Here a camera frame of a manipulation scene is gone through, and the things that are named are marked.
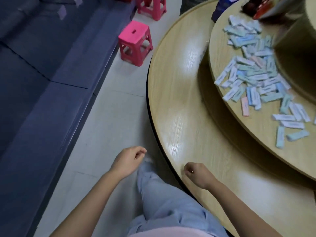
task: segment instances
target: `forearm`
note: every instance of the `forearm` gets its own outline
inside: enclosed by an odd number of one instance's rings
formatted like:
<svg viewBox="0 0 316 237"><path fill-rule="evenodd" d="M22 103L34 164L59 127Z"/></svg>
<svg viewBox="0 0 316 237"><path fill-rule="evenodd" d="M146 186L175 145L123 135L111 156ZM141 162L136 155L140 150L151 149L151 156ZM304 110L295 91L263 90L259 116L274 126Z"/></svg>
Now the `forearm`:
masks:
<svg viewBox="0 0 316 237"><path fill-rule="evenodd" d="M119 182L114 172L105 173L50 237L90 237Z"/></svg>
<svg viewBox="0 0 316 237"><path fill-rule="evenodd" d="M282 237L223 183L208 188L217 199L240 237Z"/></svg>

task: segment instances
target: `person's left hand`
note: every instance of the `person's left hand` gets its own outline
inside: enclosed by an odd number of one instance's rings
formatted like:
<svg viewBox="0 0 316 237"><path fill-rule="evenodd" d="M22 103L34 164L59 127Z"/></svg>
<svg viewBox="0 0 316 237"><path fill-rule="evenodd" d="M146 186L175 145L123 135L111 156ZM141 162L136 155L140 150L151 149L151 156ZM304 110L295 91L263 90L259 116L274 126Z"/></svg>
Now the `person's left hand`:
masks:
<svg viewBox="0 0 316 237"><path fill-rule="evenodd" d="M124 179L138 168L146 152L147 150L141 146L123 149L115 158L110 171Z"/></svg>

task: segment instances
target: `dark blue sofa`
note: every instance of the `dark blue sofa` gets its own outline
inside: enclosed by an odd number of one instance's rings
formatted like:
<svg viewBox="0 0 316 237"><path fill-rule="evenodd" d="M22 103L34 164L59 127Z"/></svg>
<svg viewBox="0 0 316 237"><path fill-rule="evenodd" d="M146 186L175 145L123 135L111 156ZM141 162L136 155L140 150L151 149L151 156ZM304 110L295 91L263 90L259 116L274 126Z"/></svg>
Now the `dark blue sofa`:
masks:
<svg viewBox="0 0 316 237"><path fill-rule="evenodd" d="M60 5L31 0L21 10L25 2L0 0L4 237L34 234L135 11L134 2L83 0L65 5L61 21Z"/></svg>

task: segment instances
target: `person's right arm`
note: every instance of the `person's right arm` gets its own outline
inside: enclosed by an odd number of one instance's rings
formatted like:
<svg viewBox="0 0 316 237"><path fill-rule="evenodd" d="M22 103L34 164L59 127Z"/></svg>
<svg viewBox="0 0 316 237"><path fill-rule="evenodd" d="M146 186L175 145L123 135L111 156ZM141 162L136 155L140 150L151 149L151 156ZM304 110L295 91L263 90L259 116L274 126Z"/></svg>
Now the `person's right arm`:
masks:
<svg viewBox="0 0 316 237"><path fill-rule="evenodd" d="M184 172L195 185L208 190L217 199L240 237L282 237L217 180L204 164L189 162Z"/></svg>

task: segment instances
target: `person's left arm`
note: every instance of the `person's left arm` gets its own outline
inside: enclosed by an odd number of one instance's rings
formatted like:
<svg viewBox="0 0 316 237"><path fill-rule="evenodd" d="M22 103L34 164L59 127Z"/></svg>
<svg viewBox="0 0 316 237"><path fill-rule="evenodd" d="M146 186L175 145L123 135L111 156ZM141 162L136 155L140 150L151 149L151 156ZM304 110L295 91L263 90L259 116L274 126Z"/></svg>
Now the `person's left arm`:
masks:
<svg viewBox="0 0 316 237"><path fill-rule="evenodd" d="M132 174L147 150L136 146L124 149L83 200L57 227L50 237L91 237L101 213L118 183Z"/></svg>

